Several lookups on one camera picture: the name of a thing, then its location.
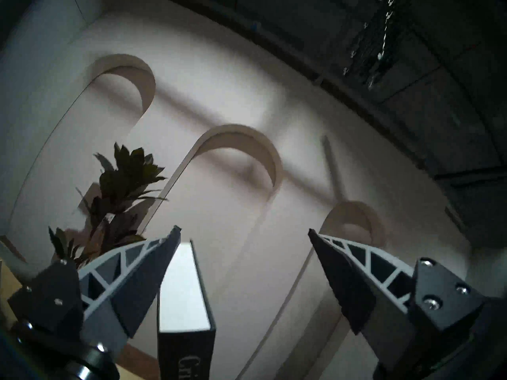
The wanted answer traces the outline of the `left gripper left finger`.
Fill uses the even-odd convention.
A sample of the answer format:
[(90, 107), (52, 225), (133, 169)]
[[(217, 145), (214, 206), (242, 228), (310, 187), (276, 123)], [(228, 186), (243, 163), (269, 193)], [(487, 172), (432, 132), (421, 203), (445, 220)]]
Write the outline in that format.
[(161, 239), (113, 249), (81, 269), (62, 259), (18, 289), (8, 304), (19, 321), (58, 338), (102, 343), (113, 357), (133, 338), (180, 244), (173, 226)]

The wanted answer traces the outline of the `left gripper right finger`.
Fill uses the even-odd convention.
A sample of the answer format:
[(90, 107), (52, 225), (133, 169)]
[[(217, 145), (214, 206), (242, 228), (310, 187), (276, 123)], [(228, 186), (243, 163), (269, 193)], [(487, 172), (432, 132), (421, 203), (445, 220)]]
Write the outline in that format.
[(352, 332), (378, 359), (374, 378), (425, 378), (473, 339), (486, 298), (430, 257), (413, 267), (381, 250), (308, 231)]

